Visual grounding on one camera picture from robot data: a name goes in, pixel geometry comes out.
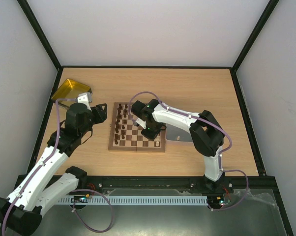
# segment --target robotic arm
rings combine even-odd
[[[46,188],[57,169],[82,144],[82,137],[87,132],[92,132],[94,124],[106,120],[107,105],[99,104],[90,107],[90,102],[90,93],[79,95],[77,103],[72,104],[66,112],[65,128],[60,128],[59,142],[54,155],[46,161],[56,144],[57,131],[51,135],[42,156],[24,181],[6,199],[0,198],[1,223],[8,208],[13,204],[7,226],[23,236],[31,235],[39,226],[45,213],[62,196],[77,187],[85,186],[87,173],[72,166],[58,181]]]
[[[131,112],[138,117],[136,123],[143,127],[142,135],[148,139],[154,139],[164,127],[164,123],[190,133],[196,150],[204,156],[205,177],[213,182],[220,179],[223,171],[219,166],[221,164],[219,152],[222,149],[224,135],[214,127],[192,118],[192,116],[200,117],[221,128],[211,112],[203,111],[200,114],[186,112],[172,108],[165,103],[161,106],[156,99],[148,104],[136,101]]]

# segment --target wooden surface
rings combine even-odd
[[[68,78],[91,86],[91,105],[107,103],[108,118],[93,127],[93,137],[74,151],[56,172],[57,175],[74,165],[87,171],[88,175],[202,176],[204,159],[193,146],[166,144],[165,153],[108,150],[114,102],[128,101],[141,91],[152,91],[162,101],[178,109],[189,112],[211,111],[233,140],[233,147],[223,153],[223,168],[240,169],[249,176],[258,175],[228,69],[65,68],[59,85]],[[138,97],[145,103],[151,99],[149,94]],[[60,120],[65,118],[65,112],[64,108],[60,109]],[[38,157],[56,126],[54,105]],[[224,147],[228,144],[225,138]]]

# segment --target yellow tray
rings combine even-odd
[[[79,83],[78,81],[72,79],[67,79],[53,94],[51,99],[55,102],[58,98],[77,98],[79,94],[84,92],[92,93],[91,88],[89,86]],[[73,103],[74,102],[63,101],[59,104],[68,109],[69,106]]]

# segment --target wire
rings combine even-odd
[[[132,99],[131,99],[131,100],[129,101],[129,103],[128,103],[128,107],[131,106],[131,103],[132,103],[132,101],[135,99],[135,97],[137,97],[138,95],[143,94],[143,93],[148,93],[148,94],[153,95],[153,96],[158,100],[158,102],[160,103],[160,105],[161,105],[164,109],[166,109],[166,110],[168,110],[168,111],[170,111],[170,112],[173,112],[173,113],[176,113],[176,114],[179,114],[179,115],[185,116],[185,117],[189,117],[189,115],[190,115],[190,114],[187,114],[187,113],[184,113],[184,112],[180,112],[180,111],[177,111],[177,110],[174,110],[174,109],[171,109],[171,108],[167,108],[167,107],[166,107],[166,106],[160,101],[159,97],[158,97],[156,94],[154,94],[153,92],[149,92],[149,91],[139,92],[138,94],[136,94],[135,96],[133,96]],[[131,120],[132,120],[133,122],[136,122],[136,121],[133,119],[133,117],[132,117],[132,115],[131,115],[131,113],[130,113],[130,110],[131,110],[131,109],[128,109],[128,114],[129,114]],[[220,154],[222,154],[223,152],[229,150],[229,149],[232,147],[232,140],[231,140],[231,137],[230,137],[230,136],[227,134],[227,132],[224,131],[222,128],[220,128],[219,126],[217,126],[217,125],[211,123],[211,122],[208,121],[208,120],[205,120],[205,119],[202,119],[202,118],[200,118],[200,117],[196,117],[196,116],[191,116],[191,118],[193,118],[193,119],[197,119],[197,120],[199,120],[199,121],[201,121],[201,122],[204,122],[204,123],[206,123],[206,124],[209,124],[210,126],[212,126],[212,127],[214,127],[215,129],[219,130],[222,134],[224,134],[224,135],[227,137],[227,139],[229,140],[229,146],[226,147],[225,149],[221,150],[221,151],[218,153],[218,154],[219,154],[219,159],[221,159]]]
[[[57,122],[58,122],[58,126],[57,126],[57,134],[56,134],[56,140],[55,140],[55,145],[54,145],[54,148],[51,152],[51,154],[43,161],[43,163],[45,164],[46,162],[49,161],[49,159],[52,158],[52,156],[54,155],[57,147],[58,147],[58,144],[59,144],[59,132],[60,132],[60,124],[59,124],[59,102],[60,101],[77,101],[77,99],[67,99],[67,98],[59,98],[59,99],[56,99],[55,101],[55,105],[56,105],[56,117],[57,117]],[[19,191],[19,194],[22,195],[22,193],[24,192],[25,188],[28,186],[28,184],[30,183],[30,181],[32,180],[32,178],[35,176],[35,174],[41,169],[42,165],[39,165],[33,172],[32,174],[29,176],[29,178],[27,179],[27,181],[25,182],[24,186],[20,189]],[[7,220],[8,220],[8,217],[9,217],[9,214],[12,210],[12,208],[14,207],[14,205],[16,204],[16,202],[18,201],[20,197],[15,197],[15,199],[12,201],[12,203],[10,204],[6,214],[5,214],[5,217],[2,221],[2,228],[1,228],[1,235],[2,236],[5,236],[6,233],[6,224],[7,224]]]
[[[95,186],[93,185],[93,183],[88,183],[87,186],[91,187],[92,190],[95,190]]]
[[[248,177],[247,177],[246,173],[244,173],[244,172],[241,171],[241,170],[229,170],[229,171],[223,171],[223,172],[225,172],[225,173],[227,173],[227,172],[241,172],[241,173],[245,176],[245,179],[246,179],[246,189],[245,189],[245,192],[244,192],[243,196],[241,197],[241,199],[240,199],[237,203],[235,203],[234,205],[232,205],[232,206],[230,206],[230,207],[221,208],[221,209],[213,209],[213,208],[211,208],[211,206],[208,204],[208,208],[209,208],[211,211],[229,210],[229,209],[232,209],[232,208],[236,207],[237,205],[239,205],[239,204],[244,200],[244,198],[246,197],[247,192],[248,192]]]
[[[77,210],[75,209],[75,204],[77,203],[78,200],[74,201],[74,204],[73,204],[73,210],[72,212],[78,217],[78,219],[80,220],[80,222],[90,231],[94,232],[94,233],[104,233],[104,232],[107,232],[112,226],[113,226],[113,222],[114,222],[114,211],[113,211],[113,207],[109,201],[109,199],[107,199],[103,194],[97,192],[97,191],[94,191],[94,190],[91,190],[91,189],[75,189],[73,191],[71,191],[71,193],[75,193],[75,192],[81,192],[81,191],[86,191],[86,192],[91,192],[91,193],[95,193],[99,196],[101,196],[102,198],[104,198],[104,200],[108,203],[109,207],[110,207],[110,211],[111,211],[111,222],[109,224],[109,226],[104,229],[104,230],[95,230],[93,228],[91,228],[90,226],[88,226],[84,221],[83,219],[80,217],[80,215],[78,214]]]
[[[90,134],[89,138],[91,138],[92,135],[93,135],[93,129],[91,128],[91,134]],[[84,140],[84,142],[81,143],[80,145],[82,145],[82,144],[84,144],[85,142],[87,142],[89,138],[87,138],[86,140]]]
[[[225,186],[222,186],[222,188],[226,191],[226,195],[225,196],[228,196],[228,198],[231,200],[231,196],[229,194],[229,191],[226,189]]]

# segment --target metal plate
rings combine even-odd
[[[193,140],[189,133],[170,124],[167,124],[166,141],[170,141],[171,144],[193,145]]]

